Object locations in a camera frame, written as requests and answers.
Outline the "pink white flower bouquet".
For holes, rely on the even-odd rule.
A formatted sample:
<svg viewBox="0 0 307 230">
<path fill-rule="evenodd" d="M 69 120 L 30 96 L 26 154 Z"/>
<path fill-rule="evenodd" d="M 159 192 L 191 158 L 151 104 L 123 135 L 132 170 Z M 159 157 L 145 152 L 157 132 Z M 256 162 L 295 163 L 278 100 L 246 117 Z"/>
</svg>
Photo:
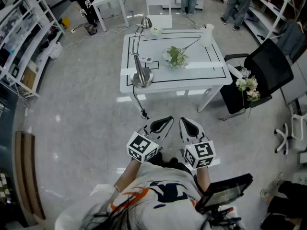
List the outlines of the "pink white flower bouquet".
<svg viewBox="0 0 307 230">
<path fill-rule="evenodd" d="M 261 95 L 260 92 L 257 91 L 258 83 L 255 76 L 237 79 L 235 84 L 241 92 L 243 104 L 245 104 L 245 100 L 248 102 L 260 100 Z"/>
</svg>

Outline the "person's left forearm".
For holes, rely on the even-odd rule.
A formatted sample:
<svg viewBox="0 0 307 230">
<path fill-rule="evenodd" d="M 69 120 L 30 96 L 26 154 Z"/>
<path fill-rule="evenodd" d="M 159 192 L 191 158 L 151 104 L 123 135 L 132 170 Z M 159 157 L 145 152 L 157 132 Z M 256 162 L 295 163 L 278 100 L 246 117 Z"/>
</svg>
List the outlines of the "person's left forearm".
<svg viewBox="0 0 307 230">
<path fill-rule="evenodd" d="M 114 185 L 119 193 L 127 188 L 136 179 L 141 164 L 142 163 L 136 159 L 132 159 L 130 161 L 127 168 Z"/>
</svg>

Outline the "black mesh office chair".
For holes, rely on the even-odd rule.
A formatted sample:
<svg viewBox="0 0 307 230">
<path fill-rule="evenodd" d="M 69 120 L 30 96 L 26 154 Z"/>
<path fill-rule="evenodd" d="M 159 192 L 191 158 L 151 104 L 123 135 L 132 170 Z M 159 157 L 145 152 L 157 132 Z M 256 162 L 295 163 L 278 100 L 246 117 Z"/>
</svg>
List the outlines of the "black mesh office chair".
<svg viewBox="0 0 307 230">
<path fill-rule="evenodd" d="M 245 113 L 272 99 L 272 94 L 294 79 L 291 67 L 278 46 L 270 39 L 267 39 L 251 54 L 231 54 L 224 57 L 225 61 L 235 58 L 245 58 L 243 67 L 251 71 L 249 76 L 257 79 L 257 91 L 260 92 L 260 100 L 248 102 L 242 101 L 242 95 L 236 87 L 237 78 L 231 74 L 233 82 L 225 85 L 220 93 L 226 104 L 229 116 L 221 118 L 226 121 L 232 117 Z"/>
</svg>

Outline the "brown wooden bench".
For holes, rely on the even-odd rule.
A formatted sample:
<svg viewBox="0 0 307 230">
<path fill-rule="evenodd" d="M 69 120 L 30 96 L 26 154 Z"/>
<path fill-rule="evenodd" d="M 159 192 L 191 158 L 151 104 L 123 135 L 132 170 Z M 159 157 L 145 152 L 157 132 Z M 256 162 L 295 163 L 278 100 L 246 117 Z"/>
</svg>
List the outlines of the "brown wooden bench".
<svg viewBox="0 0 307 230">
<path fill-rule="evenodd" d="M 45 220 L 36 181 L 34 135 L 22 131 L 15 133 L 14 158 L 21 202 L 27 212 Z"/>
</svg>

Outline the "low white cabinet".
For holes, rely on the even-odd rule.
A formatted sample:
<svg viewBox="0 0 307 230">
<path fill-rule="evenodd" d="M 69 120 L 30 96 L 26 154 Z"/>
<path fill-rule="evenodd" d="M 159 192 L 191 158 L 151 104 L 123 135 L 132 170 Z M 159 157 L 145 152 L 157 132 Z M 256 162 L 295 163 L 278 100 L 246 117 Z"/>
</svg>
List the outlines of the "low white cabinet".
<svg viewBox="0 0 307 230">
<path fill-rule="evenodd" d="M 195 9 L 202 10 L 203 9 L 204 0 L 197 0 Z M 171 0 L 171 9 L 180 9 L 181 8 L 181 0 Z"/>
</svg>

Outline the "white wooden chair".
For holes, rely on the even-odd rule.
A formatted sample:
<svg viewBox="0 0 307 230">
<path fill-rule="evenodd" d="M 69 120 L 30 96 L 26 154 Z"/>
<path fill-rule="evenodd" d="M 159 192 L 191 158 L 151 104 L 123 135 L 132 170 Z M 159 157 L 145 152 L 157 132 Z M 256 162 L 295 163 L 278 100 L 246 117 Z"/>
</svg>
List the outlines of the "white wooden chair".
<svg viewBox="0 0 307 230">
<path fill-rule="evenodd" d="M 150 6 L 163 6 L 168 8 L 168 14 L 150 15 Z M 151 20 L 153 26 L 160 26 L 163 29 L 172 28 L 171 0 L 146 0 L 147 17 Z"/>
</svg>

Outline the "person's right forearm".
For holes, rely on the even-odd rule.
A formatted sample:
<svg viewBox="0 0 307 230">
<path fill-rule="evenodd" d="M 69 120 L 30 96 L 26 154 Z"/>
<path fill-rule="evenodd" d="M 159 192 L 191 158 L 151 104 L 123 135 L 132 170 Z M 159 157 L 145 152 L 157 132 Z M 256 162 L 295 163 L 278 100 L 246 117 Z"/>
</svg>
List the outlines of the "person's right forearm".
<svg viewBox="0 0 307 230">
<path fill-rule="evenodd" d="M 211 184 L 209 172 L 207 167 L 201 167 L 196 170 L 197 174 L 197 183 L 198 183 L 198 193 L 203 195 L 207 191 L 208 187 Z"/>
</svg>

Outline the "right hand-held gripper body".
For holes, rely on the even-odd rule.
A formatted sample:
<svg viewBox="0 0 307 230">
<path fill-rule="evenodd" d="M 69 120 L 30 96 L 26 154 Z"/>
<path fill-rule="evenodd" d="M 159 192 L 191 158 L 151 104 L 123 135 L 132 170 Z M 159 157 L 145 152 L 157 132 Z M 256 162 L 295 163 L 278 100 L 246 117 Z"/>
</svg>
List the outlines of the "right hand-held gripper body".
<svg viewBox="0 0 307 230">
<path fill-rule="evenodd" d="M 184 139 L 184 164 L 192 169 L 208 167 L 216 156 L 212 140 Z"/>
</svg>

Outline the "white table with black lines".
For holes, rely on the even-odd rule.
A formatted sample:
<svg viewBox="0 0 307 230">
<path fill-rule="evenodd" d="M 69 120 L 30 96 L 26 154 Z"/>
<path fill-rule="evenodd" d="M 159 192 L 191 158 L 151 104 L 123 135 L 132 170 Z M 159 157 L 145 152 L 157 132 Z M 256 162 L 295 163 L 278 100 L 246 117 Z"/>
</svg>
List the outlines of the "white table with black lines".
<svg viewBox="0 0 307 230">
<path fill-rule="evenodd" d="M 130 77 L 136 73 L 133 58 L 133 35 L 124 37 L 121 61 L 120 86 L 123 94 L 150 94 L 159 92 L 187 92 L 193 90 L 207 90 L 197 108 L 201 112 L 210 100 L 225 85 L 233 82 L 226 66 L 224 57 L 215 41 L 208 47 L 201 45 L 204 38 L 202 30 L 166 30 L 158 38 L 141 37 L 139 54 L 148 57 L 152 63 L 142 63 L 143 68 L 153 73 L 151 85 L 136 88 Z M 163 53 L 170 47 L 185 48 L 187 55 L 185 64 L 181 68 L 170 69 L 163 58 Z"/>
</svg>

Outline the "silver desk lamp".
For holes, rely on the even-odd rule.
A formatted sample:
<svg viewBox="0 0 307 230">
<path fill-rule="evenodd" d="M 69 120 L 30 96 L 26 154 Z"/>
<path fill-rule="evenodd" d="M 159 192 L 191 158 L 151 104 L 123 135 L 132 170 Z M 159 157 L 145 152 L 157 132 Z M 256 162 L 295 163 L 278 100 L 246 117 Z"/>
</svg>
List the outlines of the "silver desk lamp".
<svg viewBox="0 0 307 230">
<path fill-rule="evenodd" d="M 146 16 L 143 17 L 141 23 L 136 24 L 136 26 L 137 30 L 133 37 L 132 51 L 130 52 L 130 54 L 134 57 L 136 73 L 131 75 L 130 80 L 133 86 L 137 88 L 146 88 L 152 83 L 153 73 L 150 69 L 144 68 L 140 62 L 139 44 L 144 29 L 150 29 L 152 27 L 152 22 L 150 18 Z"/>
</svg>

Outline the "pale blue green flowers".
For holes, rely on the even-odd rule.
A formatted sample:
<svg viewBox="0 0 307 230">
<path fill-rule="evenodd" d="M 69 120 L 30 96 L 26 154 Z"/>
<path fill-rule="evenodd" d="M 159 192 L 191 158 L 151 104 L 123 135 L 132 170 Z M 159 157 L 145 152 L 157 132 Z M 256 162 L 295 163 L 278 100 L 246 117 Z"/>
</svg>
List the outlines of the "pale blue green flowers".
<svg viewBox="0 0 307 230">
<path fill-rule="evenodd" d="M 169 69 L 179 69 L 187 65 L 186 61 L 189 58 L 185 52 L 186 50 L 194 45 L 196 42 L 200 40 L 199 37 L 193 43 L 189 44 L 184 48 L 178 48 L 175 46 L 171 46 L 170 48 L 165 49 L 162 52 L 163 60 L 165 61 L 166 65 Z"/>
</svg>

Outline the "white swivel chair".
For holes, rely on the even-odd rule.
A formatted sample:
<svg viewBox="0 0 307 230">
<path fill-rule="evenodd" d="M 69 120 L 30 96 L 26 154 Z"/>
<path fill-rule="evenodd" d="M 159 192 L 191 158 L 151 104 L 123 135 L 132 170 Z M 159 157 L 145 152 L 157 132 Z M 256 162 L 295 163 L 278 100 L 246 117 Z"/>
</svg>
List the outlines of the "white swivel chair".
<svg viewBox="0 0 307 230">
<path fill-rule="evenodd" d="M 275 153 L 278 153 L 283 149 L 283 154 L 287 155 L 289 149 L 293 149 L 297 152 L 303 152 L 307 149 L 307 113 L 304 115 L 293 114 L 291 117 L 291 133 L 289 134 L 288 125 L 284 123 L 284 132 L 275 129 L 274 134 L 279 134 L 283 141 L 275 149 Z"/>
</svg>

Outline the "black mesh waste bin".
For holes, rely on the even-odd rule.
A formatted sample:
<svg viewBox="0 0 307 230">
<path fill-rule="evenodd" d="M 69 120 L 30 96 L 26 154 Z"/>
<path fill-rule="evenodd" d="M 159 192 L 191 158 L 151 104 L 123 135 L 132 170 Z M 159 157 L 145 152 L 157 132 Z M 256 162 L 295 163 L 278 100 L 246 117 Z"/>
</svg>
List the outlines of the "black mesh waste bin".
<svg viewBox="0 0 307 230">
<path fill-rule="evenodd" d="M 93 24 L 90 24 L 90 23 L 86 23 L 84 25 L 85 29 L 87 30 L 88 34 L 90 36 L 93 36 L 97 33 L 97 24 L 96 23 L 93 23 Z"/>
</svg>

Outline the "person's black trousers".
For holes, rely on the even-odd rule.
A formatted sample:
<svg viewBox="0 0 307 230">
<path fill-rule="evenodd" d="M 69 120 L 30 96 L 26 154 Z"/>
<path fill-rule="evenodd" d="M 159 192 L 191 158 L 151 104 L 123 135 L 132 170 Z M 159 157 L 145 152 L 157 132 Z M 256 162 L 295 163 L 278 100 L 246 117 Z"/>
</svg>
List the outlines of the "person's black trousers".
<svg viewBox="0 0 307 230">
<path fill-rule="evenodd" d="M 164 162 L 162 158 L 162 153 L 158 152 L 156 155 L 151 157 L 147 162 L 157 165 L 163 168 L 173 168 L 181 171 L 185 171 L 188 174 L 192 175 L 191 171 L 181 162 L 178 161 L 177 158 L 173 157 L 170 161 Z"/>
</svg>

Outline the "grey hanging jacket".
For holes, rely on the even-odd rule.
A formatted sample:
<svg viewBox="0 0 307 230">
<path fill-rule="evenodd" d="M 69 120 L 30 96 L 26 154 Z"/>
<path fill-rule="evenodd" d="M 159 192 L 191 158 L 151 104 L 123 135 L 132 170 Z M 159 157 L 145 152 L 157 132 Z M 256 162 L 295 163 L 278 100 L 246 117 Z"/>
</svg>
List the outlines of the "grey hanging jacket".
<svg viewBox="0 0 307 230">
<path fill-rule="evenodd" d="M 305 47 L 305 33 L 302 25 L 294 20 L 288 20 L 280 33 L 281 37 L 276 43 L 278 48 L 292 62 L 296 62 Z"/>
</svg>

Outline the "person's white printed shirt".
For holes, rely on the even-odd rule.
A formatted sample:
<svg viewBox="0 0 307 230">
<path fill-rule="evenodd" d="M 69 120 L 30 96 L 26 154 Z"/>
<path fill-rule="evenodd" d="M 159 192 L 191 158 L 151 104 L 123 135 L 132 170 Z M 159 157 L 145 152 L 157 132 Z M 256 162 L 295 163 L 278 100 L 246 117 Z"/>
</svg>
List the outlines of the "person's white printed shirt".
<svg viewBox="0 0 307 230">
<path fill-rule="evenodd" d="M 213 225 L 209 214 L 196 210 L 200 199 L 192 175 L 144 162 L 122 192 L 103 185 L 64 210 L 55 230 L 244 230 Z"/>
</svg>

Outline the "white vase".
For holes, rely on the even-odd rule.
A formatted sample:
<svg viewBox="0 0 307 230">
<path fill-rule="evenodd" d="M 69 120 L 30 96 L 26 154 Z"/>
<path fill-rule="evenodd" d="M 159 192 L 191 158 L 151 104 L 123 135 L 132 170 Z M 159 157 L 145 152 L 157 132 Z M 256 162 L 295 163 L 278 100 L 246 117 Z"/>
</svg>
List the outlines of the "white vase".
<svg viewBox="0 0 307 230">
<path fill-rule="evenodd" d="M 201 28 L 201 45 L 203 47 L 210 47 L 213 41 L 213 29 L 214 29 L 214 25 L 212 24 L 206 24 L 205 27 Z"/>
</svg>

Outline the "white foam sleeve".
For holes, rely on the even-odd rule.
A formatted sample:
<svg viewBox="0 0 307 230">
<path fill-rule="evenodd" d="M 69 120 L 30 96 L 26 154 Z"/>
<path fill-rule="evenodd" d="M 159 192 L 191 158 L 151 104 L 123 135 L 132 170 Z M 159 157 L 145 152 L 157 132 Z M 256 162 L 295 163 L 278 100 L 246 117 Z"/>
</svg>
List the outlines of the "white foam sleeve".
<svg viewBox="0 0 307 230">
<path fill-rule="evenodd" d="M 234 75 L 237 79 L 242 79 L 243 75 L 241 74 L 241 72 L 239 70 L 237 70 L 235 67 L 233 67 L 232 65 L 228 64 L 227 68 L 229 70 L 229 72 Z"/>
</svg>

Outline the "open white metal shelving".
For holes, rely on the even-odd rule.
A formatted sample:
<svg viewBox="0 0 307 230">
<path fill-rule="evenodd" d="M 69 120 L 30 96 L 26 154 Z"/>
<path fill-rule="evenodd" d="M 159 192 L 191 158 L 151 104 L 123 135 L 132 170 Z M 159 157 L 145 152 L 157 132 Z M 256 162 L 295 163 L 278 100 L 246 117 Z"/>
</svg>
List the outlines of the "open white metal shelving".
<svg viewBox="0 0 307 230">
<path fill-rule="evenodd" d="M 293 7 L 292 0 L 251 0 L 249 17 L 246 17 L 243 23 L 262 44 L 268 38 L 277 38 L 288 21 L 285 15 L 287 6 Z"/>
</svg>

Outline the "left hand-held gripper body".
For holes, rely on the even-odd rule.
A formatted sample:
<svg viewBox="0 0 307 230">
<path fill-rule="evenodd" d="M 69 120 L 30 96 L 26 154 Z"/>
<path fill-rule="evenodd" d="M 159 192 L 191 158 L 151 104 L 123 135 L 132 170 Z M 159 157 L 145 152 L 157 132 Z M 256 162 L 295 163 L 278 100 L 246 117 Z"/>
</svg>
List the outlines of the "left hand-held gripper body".
<svg viewBox="0 0 307 230">
<path fill-rule="evenodd" d="M 126 144 L 127 154 L 141 163 L 148 161 L 158 153 L 162 143 L 161 138 L 161 135 L 152 130 L 140 128 L 132 134 Z"/>
</svg>

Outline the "cluttered white shelving unit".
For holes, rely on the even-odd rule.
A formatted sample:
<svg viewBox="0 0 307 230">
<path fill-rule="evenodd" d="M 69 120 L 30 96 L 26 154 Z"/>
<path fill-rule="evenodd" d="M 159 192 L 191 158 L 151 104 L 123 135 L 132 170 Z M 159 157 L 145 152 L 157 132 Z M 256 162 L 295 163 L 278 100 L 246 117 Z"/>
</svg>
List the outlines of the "cluttered white shelving unit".
<svg viewBox="0 0 307 230">
<path fill-rule="evenodd" d="M 45 65 L 63 34 L 45 0 L 0 0 L 0 84 L 24 99 L 39 97 Z"/>
</svg>

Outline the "black chest tablet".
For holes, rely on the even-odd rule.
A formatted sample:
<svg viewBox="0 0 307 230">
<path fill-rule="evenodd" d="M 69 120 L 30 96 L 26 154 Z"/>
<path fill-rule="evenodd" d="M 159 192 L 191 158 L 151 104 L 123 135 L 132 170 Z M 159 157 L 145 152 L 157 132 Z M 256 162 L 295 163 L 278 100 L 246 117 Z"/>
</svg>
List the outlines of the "black chest tablet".
<svg viewBox="0 0 307 230">
<path fill-rule="evenodd" d="M 253 177 L 250 173 L 211 183 L 206 191 L 203 191 L 197 182 L 197 176 L 193 177 L 197 188 L 201 192 L 201 199 L 196 204 L 196 210 L 204 214 L 209 211 L 215 211 L 218 207 L 230 204 L 244 195 L 244 191 L 253 182 Z"/>
</svg>

